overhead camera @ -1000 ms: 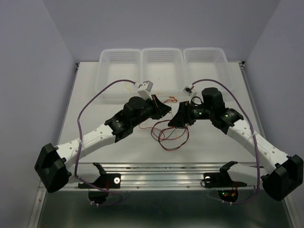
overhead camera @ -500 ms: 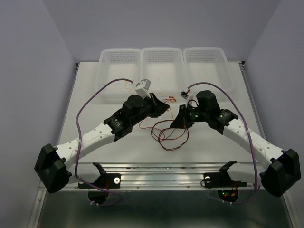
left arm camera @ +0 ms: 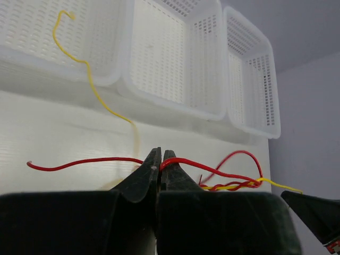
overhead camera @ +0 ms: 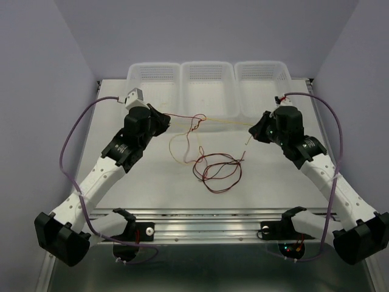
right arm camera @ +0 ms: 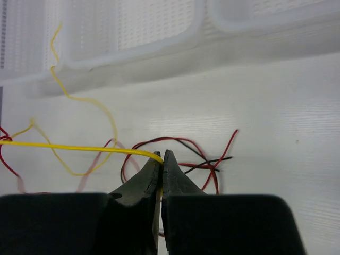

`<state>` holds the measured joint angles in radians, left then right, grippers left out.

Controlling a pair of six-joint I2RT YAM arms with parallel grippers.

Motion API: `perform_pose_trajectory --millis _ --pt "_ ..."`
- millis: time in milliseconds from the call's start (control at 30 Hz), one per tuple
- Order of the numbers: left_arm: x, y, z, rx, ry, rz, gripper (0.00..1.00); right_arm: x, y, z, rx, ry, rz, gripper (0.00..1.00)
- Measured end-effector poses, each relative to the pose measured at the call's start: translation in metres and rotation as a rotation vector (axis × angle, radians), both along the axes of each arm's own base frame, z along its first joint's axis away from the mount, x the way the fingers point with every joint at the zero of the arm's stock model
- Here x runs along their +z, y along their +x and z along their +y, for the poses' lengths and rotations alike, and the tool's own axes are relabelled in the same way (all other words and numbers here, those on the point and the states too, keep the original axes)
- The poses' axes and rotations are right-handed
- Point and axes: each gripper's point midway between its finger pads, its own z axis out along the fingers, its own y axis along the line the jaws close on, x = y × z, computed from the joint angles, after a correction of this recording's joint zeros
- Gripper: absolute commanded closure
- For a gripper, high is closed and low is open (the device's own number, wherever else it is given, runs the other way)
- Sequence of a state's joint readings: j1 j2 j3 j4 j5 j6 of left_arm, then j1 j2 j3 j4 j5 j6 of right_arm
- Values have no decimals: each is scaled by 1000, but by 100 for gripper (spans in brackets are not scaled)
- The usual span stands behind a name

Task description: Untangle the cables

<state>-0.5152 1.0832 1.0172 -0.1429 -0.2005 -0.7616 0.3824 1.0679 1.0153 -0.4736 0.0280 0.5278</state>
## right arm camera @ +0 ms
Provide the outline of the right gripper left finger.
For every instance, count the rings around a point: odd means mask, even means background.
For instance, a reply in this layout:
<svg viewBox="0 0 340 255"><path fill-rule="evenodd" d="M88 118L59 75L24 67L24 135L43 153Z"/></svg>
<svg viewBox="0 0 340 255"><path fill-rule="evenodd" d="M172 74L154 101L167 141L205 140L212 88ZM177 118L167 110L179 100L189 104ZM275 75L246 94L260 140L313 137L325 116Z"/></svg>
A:
<svg viewBox="0 0 340 255"><path fill-rule="evenodd" d="M1 254L156 254L162 166L110 193L1 196Z"/></svg>

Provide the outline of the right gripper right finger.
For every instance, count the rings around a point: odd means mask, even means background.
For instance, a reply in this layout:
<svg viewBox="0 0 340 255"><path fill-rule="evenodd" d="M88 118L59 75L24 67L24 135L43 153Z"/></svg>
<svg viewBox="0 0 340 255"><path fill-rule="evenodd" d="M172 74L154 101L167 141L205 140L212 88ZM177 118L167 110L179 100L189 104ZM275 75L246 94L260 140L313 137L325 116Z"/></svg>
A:
<svg viewBox="0 0 340 255"><path fill-rule="evenodd" d="M293 213L272 194L209 195L167 150L162 221L170 254L305 254Z"/></svg>

